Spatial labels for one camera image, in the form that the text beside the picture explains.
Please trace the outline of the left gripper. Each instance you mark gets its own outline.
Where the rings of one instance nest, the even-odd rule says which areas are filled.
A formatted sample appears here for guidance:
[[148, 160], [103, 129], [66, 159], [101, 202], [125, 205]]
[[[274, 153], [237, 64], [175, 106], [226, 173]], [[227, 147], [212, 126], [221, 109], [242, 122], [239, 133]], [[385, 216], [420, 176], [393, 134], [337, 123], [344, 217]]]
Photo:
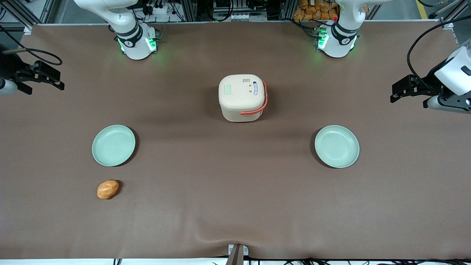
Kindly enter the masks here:
[[424, 89], [417, 89], [419, 80], [412, 74], [392, 84], [390, 103], [429, 94], [438, 96], [438, 100], [470, 100], [470, 67], [470, 46], [460, 46], [423, 78]]

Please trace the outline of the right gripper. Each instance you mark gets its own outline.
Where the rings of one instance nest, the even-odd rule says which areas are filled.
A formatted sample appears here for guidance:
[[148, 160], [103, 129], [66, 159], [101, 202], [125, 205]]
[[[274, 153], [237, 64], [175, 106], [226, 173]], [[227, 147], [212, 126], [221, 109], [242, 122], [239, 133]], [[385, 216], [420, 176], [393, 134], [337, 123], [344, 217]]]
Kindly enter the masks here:
[[20, 52], [26, 52], [25, 48], [10, 50], [5, 45], [0, 45], [0, 75], [2, 79], [15, 82], [17, 89], [27, 95], [32, 95], [33, 89], [25, 82], [34, 81], [50, 84], [63, 91], [64, 82], [61, 81], [61, 73], [54, 67], [42, 61], [34, 63], [34, 73], [31, 65], [22, 61], [18, 56]]

